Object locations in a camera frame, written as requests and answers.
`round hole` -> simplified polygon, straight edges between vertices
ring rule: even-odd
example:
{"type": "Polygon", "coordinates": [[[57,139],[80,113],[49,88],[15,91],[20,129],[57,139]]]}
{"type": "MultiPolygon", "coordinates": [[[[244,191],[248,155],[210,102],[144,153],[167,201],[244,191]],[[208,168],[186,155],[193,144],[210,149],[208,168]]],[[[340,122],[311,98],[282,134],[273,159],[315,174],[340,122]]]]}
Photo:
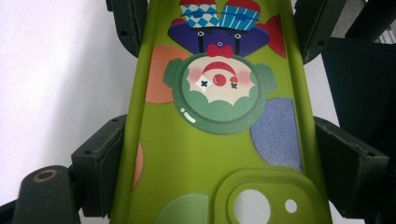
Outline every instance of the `round hole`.
{"type": "Polygon", "coordinates": [[[288,199],[285,202],[286,211],[295,213],[297,211],[297,203],[293,199],[288,199]]]}
{"type": "Polygon", "coordinates": [[[125,37],[125,36],[127,36],[128,34],[125,32],[125,31],[120,31],[120,36],[122,36],[122,37],[125,37]]]}
{"type": "Polygon", "coordinates": [[[324,47],[324,41],[323,41],[323,40],[320,40],[320,41],[318,42],[318,46],[321,47],[321,48],[324,47]]]}
{"type": "Polygon", "coordinates": [[[234,212],[240,224],[267,223],[271,216],[271,206],[261,192],[247,189],[236,198],[234,212]]]}
{"type": "Polygon", "coordinates": [[[42,171],[40,173],[38,173],[37,175],[35,175],[33,177],[33,180],[37,183],[39,182],[45,182],[47,180],[52,179],[53,177],[55,177],[58,174],[58,172],[56,170],[46,170],[46,171],[42,171]]]}

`pink cheek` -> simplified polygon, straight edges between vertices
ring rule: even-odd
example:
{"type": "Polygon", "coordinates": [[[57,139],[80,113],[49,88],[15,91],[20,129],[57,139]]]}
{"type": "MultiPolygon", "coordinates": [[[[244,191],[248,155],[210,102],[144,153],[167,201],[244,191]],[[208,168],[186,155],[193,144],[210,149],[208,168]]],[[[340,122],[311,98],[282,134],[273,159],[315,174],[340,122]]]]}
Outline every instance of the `pink cheek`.
{"type": "Polygon", "coordinates": [[[201,77],[202,69],[191,68],[189,77],[191,80],[198,80],[201,77]]]}
{"type": "Polygon", "coordinates": [[[226,82],[227,79],[224,75],[217,74],[213,77],[213,83],[215,83],[216,86],[224,86],[226,82]]]}
{"type": "Polygon", "coordinates": [[[238,74],[238,83],[239,84],[249,84],[251,83],[250,79],[251,71],[243,71],[238,74]]]}

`white circular hole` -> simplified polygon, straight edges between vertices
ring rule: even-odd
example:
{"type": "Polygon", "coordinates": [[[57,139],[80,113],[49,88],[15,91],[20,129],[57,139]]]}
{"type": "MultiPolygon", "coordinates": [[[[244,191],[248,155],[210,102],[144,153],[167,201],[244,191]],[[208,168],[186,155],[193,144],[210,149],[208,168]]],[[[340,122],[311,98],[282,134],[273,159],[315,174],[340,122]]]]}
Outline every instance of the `white circular hole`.
{"type": "Polygon", "coordinates": [[[242,191],[233,208],[240,224],[264,224],[271,216],[271,206],[267,198],[255,189],[242,191]]]}
{"type": "Polygon", "coordinates": [[[285,202],[285,207],[289,213],[295,213],[297,211],[297,203],[293,199],[288,199],[285,202]]]}

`clown face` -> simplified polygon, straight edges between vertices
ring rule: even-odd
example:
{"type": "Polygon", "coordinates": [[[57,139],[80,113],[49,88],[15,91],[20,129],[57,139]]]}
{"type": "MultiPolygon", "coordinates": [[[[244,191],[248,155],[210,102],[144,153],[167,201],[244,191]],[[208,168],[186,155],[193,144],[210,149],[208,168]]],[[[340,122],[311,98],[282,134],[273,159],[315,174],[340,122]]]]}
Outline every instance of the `clown face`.
{"type": "Polygon", "coordinates": [[[210,133],[238,133],[261,116],[267,83],[275,83],[268,66],[253,65],[239,56],[198,54],[170,62],[164,82],[182,117],[210,133]]]}
{"type": "Polygon", "coordinates": [[[255,84],[251,69],[236,59],[202,57],[188,66],[190,91],[198,91],[209,103],[227,102],[234,105],[242,97],[249,97],[255,84]]]}

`white floor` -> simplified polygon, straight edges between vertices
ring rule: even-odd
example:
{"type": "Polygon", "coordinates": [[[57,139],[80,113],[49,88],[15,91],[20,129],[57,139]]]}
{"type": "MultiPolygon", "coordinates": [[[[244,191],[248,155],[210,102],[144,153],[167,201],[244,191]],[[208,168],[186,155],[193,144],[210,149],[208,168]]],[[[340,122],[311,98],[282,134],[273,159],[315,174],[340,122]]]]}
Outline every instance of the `white floor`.
{"type": "MultiPolygon", "coordinates": [[[[21,180],[70,155],[126,114],[136,59],[117,38],[106,1],[0,1],[0,204],[21,180]]],[[[316,116],[337,123],[321,58],[305,67],[316,116]]],[[[83,223],[107,223],[83,218],[83,223]]],[[[337,215],[333,223],[350,224],[337,215]]]]}

